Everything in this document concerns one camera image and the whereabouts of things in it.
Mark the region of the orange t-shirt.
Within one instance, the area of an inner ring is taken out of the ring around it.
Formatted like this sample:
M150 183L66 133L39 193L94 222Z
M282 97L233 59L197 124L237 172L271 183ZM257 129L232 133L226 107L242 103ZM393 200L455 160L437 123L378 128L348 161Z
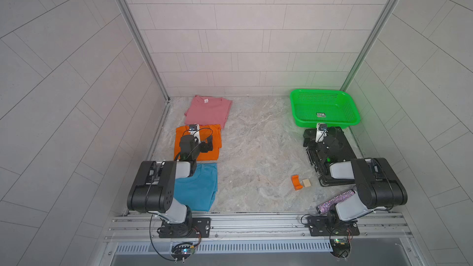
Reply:
M174 144L174 156L177 156L181 151L180 142L181 138L185 135L191 135L189 131L190 126L181 126L176 129L176 140ZM221 125L211 124L200 126L202 129L199 132L200 140L206 140L210 135L213 137L213 149L206 153L200 153L197 157L197 161L216 161L219 158L219 152L222 148L222 138L221 138Z

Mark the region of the pink t-shirt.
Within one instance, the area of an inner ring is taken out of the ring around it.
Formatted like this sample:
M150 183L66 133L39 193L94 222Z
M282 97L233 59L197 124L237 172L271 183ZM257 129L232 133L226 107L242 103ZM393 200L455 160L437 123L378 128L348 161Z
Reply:
M222 97L195 96L185 112L186 125L220 125L225 128L233 102Z

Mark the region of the green plastic basket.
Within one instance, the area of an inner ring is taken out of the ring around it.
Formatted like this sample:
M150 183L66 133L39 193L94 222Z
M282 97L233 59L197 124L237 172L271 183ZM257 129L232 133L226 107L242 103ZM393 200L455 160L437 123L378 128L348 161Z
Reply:
M325 89L295 89L290 93L294 121L301 128L348 128L361 121L353 98L345 92Z

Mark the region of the blue t-shirt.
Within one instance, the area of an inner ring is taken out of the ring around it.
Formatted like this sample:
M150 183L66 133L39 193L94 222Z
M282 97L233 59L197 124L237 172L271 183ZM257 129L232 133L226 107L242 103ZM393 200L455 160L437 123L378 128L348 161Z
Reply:
M192 177L177 179L174 198L192 211L209 212L218 192L218 164L197 164Z

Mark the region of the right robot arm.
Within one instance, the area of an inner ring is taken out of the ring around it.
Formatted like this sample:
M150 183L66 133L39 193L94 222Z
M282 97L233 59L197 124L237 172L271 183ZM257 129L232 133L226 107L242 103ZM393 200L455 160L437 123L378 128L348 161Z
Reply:
M408 200L405 187L384 158L357 158L349 144L337 139L331 144L311 142L306 152L322 187L351 186L316 207L330 229L377 211L389 212Z

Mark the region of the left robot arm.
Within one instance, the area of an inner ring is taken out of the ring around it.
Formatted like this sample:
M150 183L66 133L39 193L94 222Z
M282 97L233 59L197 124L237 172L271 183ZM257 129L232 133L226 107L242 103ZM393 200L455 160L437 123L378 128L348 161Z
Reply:
M200 154L213 151L213 136L200 140L187 134L173 161L143 161L127 199L130 211L149 213L163 221L161 231L187 235L193 211L209 211L218 192L218 167L198 164Z

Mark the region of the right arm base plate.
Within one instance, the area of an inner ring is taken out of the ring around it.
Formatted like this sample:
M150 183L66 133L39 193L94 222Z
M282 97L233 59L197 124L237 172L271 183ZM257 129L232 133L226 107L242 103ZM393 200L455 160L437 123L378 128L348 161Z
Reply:
M345 222L336 217L307 216L304 225L309 229L310 236L359 236L356 221Z

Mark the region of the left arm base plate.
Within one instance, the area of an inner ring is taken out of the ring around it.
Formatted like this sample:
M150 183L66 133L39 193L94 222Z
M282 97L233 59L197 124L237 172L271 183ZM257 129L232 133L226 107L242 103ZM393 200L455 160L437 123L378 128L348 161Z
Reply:
M182 224L162 222L157 230L159 238L208 238L211 229L211 218L198 217Z

